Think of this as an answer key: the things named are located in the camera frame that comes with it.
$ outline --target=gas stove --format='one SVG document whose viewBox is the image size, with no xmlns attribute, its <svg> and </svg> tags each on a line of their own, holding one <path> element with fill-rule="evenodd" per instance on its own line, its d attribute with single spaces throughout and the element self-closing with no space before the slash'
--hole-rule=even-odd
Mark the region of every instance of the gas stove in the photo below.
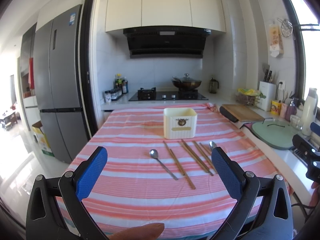
<svg viewBox="0 0 320 240">
<path fill-rule="evenodd" d="M 156 91 L 156 88 L 140 88 L 129 101 L 171 101 L 171 100 L 208 100 L 198 90 Z"/>
</svg>

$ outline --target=floor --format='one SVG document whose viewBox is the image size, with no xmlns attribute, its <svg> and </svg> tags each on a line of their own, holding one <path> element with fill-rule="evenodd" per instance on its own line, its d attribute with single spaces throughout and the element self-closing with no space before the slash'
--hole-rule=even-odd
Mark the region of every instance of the floor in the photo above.
<svg viewBox="0 0 320 240">
<path fill-rule="evenodd" d="M 38 174 L 60 177 L 68 168 L 52 156 L 42 153 L 31 131 L 18 124 L 6 131 L 0 128 L 0 197 L 11 215 L 26 223 L 29 195 Z"/>
</svg>

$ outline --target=white bottle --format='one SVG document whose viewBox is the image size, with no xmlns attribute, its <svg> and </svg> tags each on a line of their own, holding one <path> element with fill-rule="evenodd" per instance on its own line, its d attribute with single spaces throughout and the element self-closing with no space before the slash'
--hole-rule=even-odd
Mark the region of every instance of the white bottle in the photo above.
<svg viewBox="0 0 320 240">
<path fill-rule="evenodd" d="M 309 94 L 303 106 L 303 112 L 301 117 L 301 122 L 303 122 L 302 133 L 304 135 L 310 136 L 311 129 L 310 125 L 316 120 L 317 107 L 318 105 L 318 95 L 316 88 L 310 88 Z"/>
</svg>

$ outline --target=stainless steel refrigerator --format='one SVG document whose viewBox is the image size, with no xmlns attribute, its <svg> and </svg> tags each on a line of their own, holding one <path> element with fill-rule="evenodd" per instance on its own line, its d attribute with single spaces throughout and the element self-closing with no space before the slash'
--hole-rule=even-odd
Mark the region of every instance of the stainless steel refrigerator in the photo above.
<svg viewBox="0 0 320 240">
<path fill-rule="evenodd" d="M 89 140 L 78 69 L 81 5 L 36 31 L 35 93 L 44 133 L 54 156 L 70 163 Z"/>
</svg>

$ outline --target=pink cup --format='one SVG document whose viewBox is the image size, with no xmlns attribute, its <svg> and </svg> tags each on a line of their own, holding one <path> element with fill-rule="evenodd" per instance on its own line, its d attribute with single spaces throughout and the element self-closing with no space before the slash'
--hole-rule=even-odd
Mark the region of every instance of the pink cup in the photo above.
<svg viewBox="0 0 320 240">
<path fill-rule="evenodd" d="M 287 109 L 288 109 L 288 105 L 286 105 L 285 103 L 281 103 L 280 117 L 282 118 L 285 117 L 285 113 L 287 112 Z"/>
</svg>

